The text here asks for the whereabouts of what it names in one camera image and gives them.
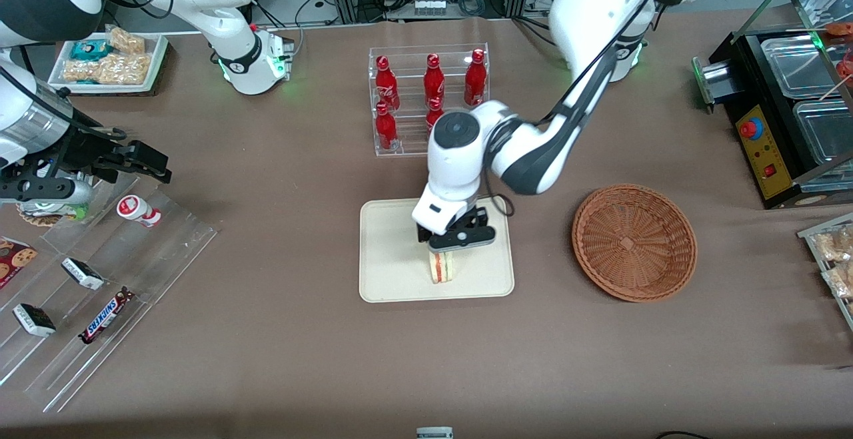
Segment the bottle cap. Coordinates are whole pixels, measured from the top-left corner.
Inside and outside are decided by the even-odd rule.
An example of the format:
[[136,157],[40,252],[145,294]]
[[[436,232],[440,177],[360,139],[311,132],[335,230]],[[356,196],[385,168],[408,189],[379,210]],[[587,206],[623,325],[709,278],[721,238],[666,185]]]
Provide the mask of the bottle cap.
[[435,96],[434,98],[429,99],[429,109],[430,111],[438,111],[441,109],[441,106],[444,105],[444,99]]

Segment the packaged bread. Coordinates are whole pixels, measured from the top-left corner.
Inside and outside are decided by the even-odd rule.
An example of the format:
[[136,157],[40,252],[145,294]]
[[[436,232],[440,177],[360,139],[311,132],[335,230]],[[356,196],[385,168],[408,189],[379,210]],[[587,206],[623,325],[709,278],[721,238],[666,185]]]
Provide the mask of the packaged bread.
[[148,54],[108,54],[101,59],[98,82],[101,84],[143,84],[149,74]]
[[429,268],[432,283],[441,284],[453,279],[453,254],[450,252],[429,253]]
[[853,297],[853,294],[850,293],[850,276],[847,275],[846,266],[835,266],[822,274],[835,296],[841,299]]
[[811,236],[814,250],[823,260],[850,260],[851,254],[840,250],[831,232],[819,232]]
[[112,47],[127,54],[144,54],[145,53],[145,38],[132,35],[121,27],[113,24],[107,24],[107,34],[109,35],[109,44]]
[[100,74],[101,64],[97,61],[69,59],[62,67],[62,79],[68,82],[97,81]]

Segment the acrylic bottle rack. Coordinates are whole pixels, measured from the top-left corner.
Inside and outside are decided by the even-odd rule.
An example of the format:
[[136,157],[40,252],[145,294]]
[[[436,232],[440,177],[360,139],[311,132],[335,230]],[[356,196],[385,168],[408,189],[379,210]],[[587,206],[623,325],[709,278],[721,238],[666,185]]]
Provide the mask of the acrylic bottle rack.
[[[441,71],[444,73],[444,111],[453,109],[472,109],[464,101],[465,73],[471,65],[471,53],[475,48],[485,51],[482,61],[486,71],[490,63],[488,43],[463,45],[415,45],[415,47],[372,47],[368,58],[368,88],[371,94],[371,127],[374,132],[376,156],[423,155],[427,153],[427,105],[424,97],[423,77],[426,73],[427,55],[438,54]],[[397,120],[397,136],[400,145],[395,151],[385,151],[380,147],[376,133],[376,104],[379,94],[376,91],[376,57],[387,56],[391,71],[397,77],[397,89],[400,94],[400,109],[393,111]],[[488,75],[485,83],[484,101],[488,101]]]

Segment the tray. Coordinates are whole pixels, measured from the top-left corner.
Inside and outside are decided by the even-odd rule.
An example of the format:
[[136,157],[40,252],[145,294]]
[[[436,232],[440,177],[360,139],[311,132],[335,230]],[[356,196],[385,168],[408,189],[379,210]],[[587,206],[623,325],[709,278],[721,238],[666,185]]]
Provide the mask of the tray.
[[[835,85],[808,35],[768,39],[761,43],[761,49],[787,98],[820,98]],[[837,63],[844,51],[832,50],[828,54]]]
[[[844,226],[845,224],[853,224],[853,213],[843,215],[843,217],[835,218],[834,220],[828,220],[822,224],[818,224],[817,226],[810,227],[809,229],[801,230],[797,233],[797,236],[805,240],[805,244],[808,245],[808,250],[811,251],[814,260],[817,262],[817,266],[820,267],[820,272],[826,272],[832,267],[835,267],[833,262],[828,262],[828,260],[824,260],[822,257],[817,254],[816,247],[814,247],[814,241],[812,241],[811,236],[813,234],[819,232],[829,232],[829,230],[835,230]],[[826,287],[829,287],[829,291],[832,291],[832,287],[829,283],[826,283]],[[843,315],[844,320],[847,321],[847,326],[853,330],[853,316],[851,316],[851,312],[853,312],[853,303],[847,304],[844,302],[844,299],[836,296],[834,291],[832,291],[832,297],[835,298],[835,302],[838,303],[838,308],[841,308],[841,315]]]
[[828,163],[853,148],[853,117],[844,100],[802,101],[794,115],[816,162]]
[[[505,208],[500,197],[495,198]],[[478,200],[494,227],[492,244],[455,250],[454,278],[433,284],[427,246],[417,239],[412,209],[417,199],[371,201],[362,207],[359,294],[366,302],[506,296],[515,288],[509,225],[490,199]]]
[[[164,35],[156,35],[156,33],[135,33],[145,39],[145,52],[151,54],[151,65],[149,72],[145,77],[143,84],[122,85],[122,84],[84,84],[79,82],[69,82],[62,79],[62,69],[65,68],[65,62],[71,54],[71,48],[76,41],[66,41],[62,45],[59,57],[54,63],[51,71],[51,76],[48,78],[48,84],[59,89],[67,87],[73,94],[76,95],[107,95],[107,94],[141,94],[149,92],[157,80],[161,65],[167,53],[169,40]],[[104,39],[106,33],[92,33],[86,39]]]
[[[444,72],[444,111],[451,109],[473,109],[464,101],[465,73],[471,63],[471,51],[480,48],[485,51],[482,61],[488,72],[485,82],[484,102],[488,101],[488,84],[491,71],[488,68],[490,55],[488,43],[460,45],[415,45],[415,47],[372,47],[368,57],[368,93],[371,96],[371,127],[374,132],[376,156],[423,155],[427,153],[427,106],[424,104],[423,77],[426,73],[427,55],[438,54],[441,71]],[[397,136],[400,147],[395,151],[385,151],[380,147],[376,135],[376,104],[379,94],[376,92],[376,57],[387,56],[391,71],[397,77],[397,89],[400,93],[400,109],[394,111],[397,120]]]

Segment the control panel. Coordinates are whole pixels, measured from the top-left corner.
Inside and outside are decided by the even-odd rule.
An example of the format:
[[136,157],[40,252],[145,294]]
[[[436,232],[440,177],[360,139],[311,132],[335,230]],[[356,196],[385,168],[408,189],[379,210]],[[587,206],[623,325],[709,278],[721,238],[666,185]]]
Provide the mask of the control panel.
[[734,126],[738,130],[740,142],[752,166],[752,174],[758,180],[764,199],[770,199],[790,188],[791,175],[782,162],[779,148],[767,127],[761,107],[757,105],[752,108]]

